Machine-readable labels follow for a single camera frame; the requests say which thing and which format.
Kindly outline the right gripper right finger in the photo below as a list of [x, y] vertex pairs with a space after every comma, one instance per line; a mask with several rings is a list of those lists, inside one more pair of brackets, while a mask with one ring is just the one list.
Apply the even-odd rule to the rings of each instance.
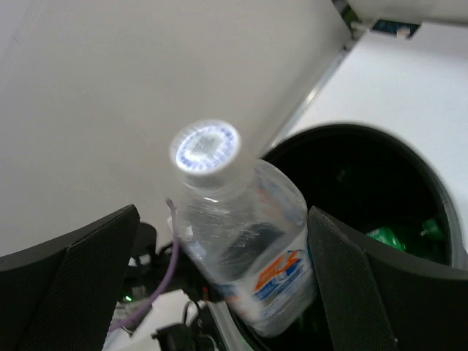
[[309, 245], [335, 350], [466, 350], [467, 272], [400, 252], [318, 208]]

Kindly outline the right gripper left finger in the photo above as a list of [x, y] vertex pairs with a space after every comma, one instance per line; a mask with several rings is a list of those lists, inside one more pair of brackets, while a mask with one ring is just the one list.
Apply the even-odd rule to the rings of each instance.
[[139, 224], [128, 205], [1, 257], [1, 349], [101, 350]]

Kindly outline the green plastic bottle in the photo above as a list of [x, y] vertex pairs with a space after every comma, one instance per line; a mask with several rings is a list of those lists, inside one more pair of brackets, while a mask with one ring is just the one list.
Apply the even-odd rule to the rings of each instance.
[[366, 236], [416, 256], [440, 253], [445, 248], [445, 234], [435, 218], [403, 218], [372, 228]]

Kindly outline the clear bottle orange-blue label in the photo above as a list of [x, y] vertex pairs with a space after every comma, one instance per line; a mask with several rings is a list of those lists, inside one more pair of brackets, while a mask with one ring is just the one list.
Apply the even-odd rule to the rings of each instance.
[[226, 121], [184, 127], [169, 155], [181, 182], [173, 226], [186, 255], [260, 336], [283, 333], [317, 294], [301, 191]]

